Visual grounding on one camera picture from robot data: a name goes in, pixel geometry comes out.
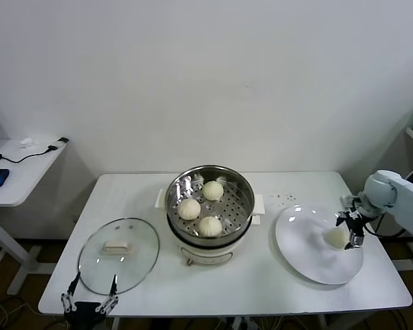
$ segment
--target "small white object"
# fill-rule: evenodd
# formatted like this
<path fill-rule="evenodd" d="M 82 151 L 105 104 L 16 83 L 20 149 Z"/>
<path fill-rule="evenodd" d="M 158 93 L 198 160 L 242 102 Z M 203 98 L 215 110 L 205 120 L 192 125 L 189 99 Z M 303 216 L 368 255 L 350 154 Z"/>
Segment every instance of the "small white object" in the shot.
<path fill-rule="evenodd" d="M 184 220 L 194 220 L 199 217 L 200 204 L 195 199 L 184 199 L 178 206 L 178 213 Z"/>
<path fill-rule="evenodd" d="M 205 237 L 216 237 L 222 232 L 222 224 L 215 217 L 205 217 L 199 222 L 199 233 Z"/>
<path fill-rule="evenodd" d="M 342 227 L 329 229 L 323 236 L 326 243 L 335 249 L 344 250 L 349 243 L 349 235 Z"/>
<path fill-rule="evenodd" d="M 260 224 L 260 216 L 253 215 L 253 220 L 251 221 L 251 225 L 258 226 Z"/>
<path fill-rule="evenodd" d="M 20 148 L 30 148 L 31 146 L 35 146 L 37 143 L 30 137 L 23 139 L 20 141 Z"/>
<path fill-rule="evenodd" d="M 207 182 L 202 191 L 209 201 L 217 201 L 223 196 L 223 186 L 217 181 Z"/>
<path fill-rule="evenodd" d="M 283 211 L 275 225 L 275 238 L 284 258 L 299 273 L 318 283 L 347 283 L 363 265 L 362 248 L 336 250 L 324 241 L 324 233 L 334 228 L 336 221 L 335 213 L 299 205 Z M 340 227 L 347 230 L 345 223 Z"/>
<path fill-rule="evenodd" d="M 102 254 L 129 254 L 131 250 L 130 244 L 126 241 L 106 241 L 101 249 Z"/>
<path fill-rule="evenodd" d="M 158 193 L 158 198 L 156 199 L 156 203 L 154 204 L 155 208 L 164 208 L 165 207 L 165 194 L 164 190 L 160 189 Z"/>
<path fill-rule="evenodd" d="M 264 215 L 263 195 L 254 195 L 253 215 Z"/>

